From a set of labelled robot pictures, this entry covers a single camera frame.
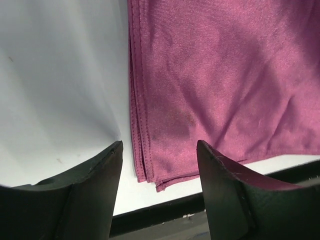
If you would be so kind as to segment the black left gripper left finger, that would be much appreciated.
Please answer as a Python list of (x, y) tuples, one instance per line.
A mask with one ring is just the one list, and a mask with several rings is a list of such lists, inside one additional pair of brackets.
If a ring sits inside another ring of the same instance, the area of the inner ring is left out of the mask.
[(123, 165), (116, 141), (35, 185), (0, 188), (3, 240), (107, 240)]

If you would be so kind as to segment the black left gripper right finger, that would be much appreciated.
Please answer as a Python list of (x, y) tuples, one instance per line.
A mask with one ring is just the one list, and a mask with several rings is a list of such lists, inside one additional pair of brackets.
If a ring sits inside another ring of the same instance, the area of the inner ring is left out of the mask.
[(319, 239), (319, 161), (263, 175), (203, 140), (196, 153), (213, 240)]

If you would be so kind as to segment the magenta satin napkin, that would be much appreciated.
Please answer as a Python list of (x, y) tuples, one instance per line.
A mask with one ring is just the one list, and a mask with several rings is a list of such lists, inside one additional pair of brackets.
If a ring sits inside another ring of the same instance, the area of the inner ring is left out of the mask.
[(138, 182), (199, 176), (206, 141), (241, 164), (320, 153), (317, 0), (130, 0)]

